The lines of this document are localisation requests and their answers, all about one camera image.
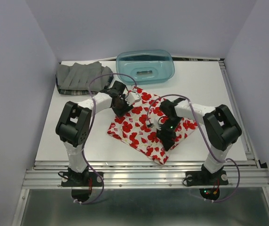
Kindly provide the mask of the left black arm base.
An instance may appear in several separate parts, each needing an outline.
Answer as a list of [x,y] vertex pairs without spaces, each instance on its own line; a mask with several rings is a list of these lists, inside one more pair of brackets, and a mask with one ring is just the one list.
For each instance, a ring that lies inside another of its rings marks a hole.
[[[61,178],[60,186],[71,188],[71,197],[74,203],[80,205],[92,204],[96,202],[104,191],[103,173],[100,176],[89,170],[83,173],[74,173],[69,171],[59,171],[58,176]],[[100,188],[101,192],[93,197],[93,188]]]

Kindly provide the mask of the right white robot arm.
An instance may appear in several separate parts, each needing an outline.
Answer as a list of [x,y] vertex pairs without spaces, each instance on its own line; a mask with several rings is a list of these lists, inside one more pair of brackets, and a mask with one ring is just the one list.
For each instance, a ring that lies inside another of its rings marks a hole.
[[226,105],[210,107],[192,104],[185,98],[174,101],[165,100],[160,104],[160,110],[168,119],[157,125],[157,138],[168,151],[176,142],[176,128],[182,118],[194,120],[197,126],[203,124],[206,134],[200,133],[209,149],[209,154],[200,172],[201,180],[210,184],[217,179],[217,173],[223,168],[227,153],[242,135],[234,115]]

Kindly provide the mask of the red floral white skirt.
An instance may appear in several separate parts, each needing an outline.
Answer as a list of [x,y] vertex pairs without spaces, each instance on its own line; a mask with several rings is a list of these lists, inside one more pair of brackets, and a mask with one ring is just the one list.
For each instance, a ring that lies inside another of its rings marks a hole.
[[155,128],[146,127],[146,116],[161,117],[164,113],[160,111],[160,102],[155,102],[157,95],[137,88],[137,93],[141,101],[136,103],[133,109],[122,117],[115,117],[114,121],[108,128],[107,133],[129,145],[133,149],[143,153],[156,164],[164,165],[169,158],[170,152],[185,140],[198,126],[194,120],[182,118],[175,132],[175,144],[169,151],[165,151],[162,142],[156,136]]

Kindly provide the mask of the navy plaid skirt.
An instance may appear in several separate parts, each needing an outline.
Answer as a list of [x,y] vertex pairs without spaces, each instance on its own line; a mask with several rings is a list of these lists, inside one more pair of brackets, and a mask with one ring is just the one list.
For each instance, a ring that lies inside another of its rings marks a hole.
[[89,92],[96,94],[103,89],[110,87],[113,81],[113,73],[104,74],[82,73],[81,75],[70,76],[64,79],[56,75],[56,88],[59,94],[69,96],[89,95]]

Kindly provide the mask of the grey skirt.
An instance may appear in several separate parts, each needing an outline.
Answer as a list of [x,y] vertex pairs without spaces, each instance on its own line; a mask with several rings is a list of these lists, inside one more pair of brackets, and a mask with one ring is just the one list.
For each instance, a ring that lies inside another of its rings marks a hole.
[[113,71],[100,62],[88,65],[74,63],[72,66],[59,65],[55,74],[57,90],[63,95],[87,95],[97,93],[110,86]]

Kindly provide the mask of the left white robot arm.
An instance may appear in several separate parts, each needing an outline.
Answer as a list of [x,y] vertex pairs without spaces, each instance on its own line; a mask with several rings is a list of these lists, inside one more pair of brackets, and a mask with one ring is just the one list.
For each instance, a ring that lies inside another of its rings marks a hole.
[[66,172],[60,171],[63,187],[88,186],[92,181],[89,166],[83,158],[86,143],[95,114],[112,109],[117,117],[125,116],[133,109],[134,103],[141,100],[135,92],[125,93],[126,85],[115,81],[113,86],[103,89],[95,96],[79,103],[72,101],[64,105],[55,133],[63,142],[69,160]]

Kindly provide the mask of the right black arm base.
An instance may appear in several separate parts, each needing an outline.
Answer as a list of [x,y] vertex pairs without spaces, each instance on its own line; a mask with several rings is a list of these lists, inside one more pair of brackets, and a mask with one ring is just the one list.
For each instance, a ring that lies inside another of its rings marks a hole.
[[229,181],[224,170],[211,174],[203,169],[200,171],[186,171],[182,184],[185,187],[200,186],[199,192],[202,198],[217,201],[220,196],[220,186],[228,185]]

